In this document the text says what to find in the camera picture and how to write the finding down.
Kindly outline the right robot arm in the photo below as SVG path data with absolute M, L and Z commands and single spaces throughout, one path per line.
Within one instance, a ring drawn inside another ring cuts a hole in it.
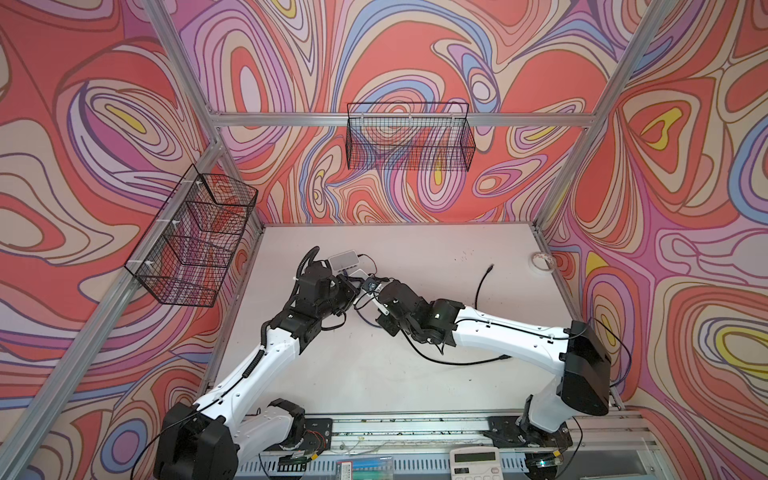
M 402 333 L 412 342 L 442 349 L 489 350 L 543 369 L 553 379 L 526 400 L 524 430 L 553 433 L 578 415 L 609 413 L 611 360 L 602 341 L 586 322 L 566 328 L 525 324 L 481 312 L 449 299 L 427 301 L 407 284 L 371 277 L 363 291 L 379 311 L 376 322 L 387 333 Z

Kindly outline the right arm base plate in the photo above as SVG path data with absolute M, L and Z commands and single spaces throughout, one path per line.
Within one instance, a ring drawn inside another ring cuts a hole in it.
M 501 415 L 487 418 L 488 429 L 481 434 L 497 448 L 555 449 L 564 451 L 573 446 L 570 430 L 563 423 L 555 432 L 545 432 L 518 421 L 518 416 Z

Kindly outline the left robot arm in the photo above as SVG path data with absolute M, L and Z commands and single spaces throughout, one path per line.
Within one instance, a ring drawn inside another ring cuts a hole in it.
M 218 385 L 190 405 L 174 405 L 157 436 L 156 479 L 232 479 L 241 462 L 304 435 L 304 411 L 277 399 L 246 416 L 282 371 L 323 331 L 330 316 L 345 318 L 358 288 L 335 274 L 320 249 L 299 262 L 283 308 L 260 328 L 255 349 Z

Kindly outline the white network switch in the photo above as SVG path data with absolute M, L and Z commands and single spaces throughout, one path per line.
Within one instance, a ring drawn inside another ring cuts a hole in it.
M 330 256 L 327 261 L 332 271 L 338 273 L 356 269 L 360 263 L 360 257 L 354 250 L 347 250 Z
M 351 273 L 347 273 L 347 278 L 350 283 L 355 285 L 357 288 L 361 288 L 363 284 L 368 280 L 370 277 L 370 274 L 365 272 L 362 269 L 357 269 L 352 271 Z

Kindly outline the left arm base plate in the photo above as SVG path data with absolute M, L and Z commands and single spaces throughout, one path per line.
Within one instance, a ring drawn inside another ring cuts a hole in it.
M 306 452 L 320 454 L 329 450 L 332 444 L 333 419 L 330 417 L 306 418 L 304 422 L 304 443 L 300 447 Z

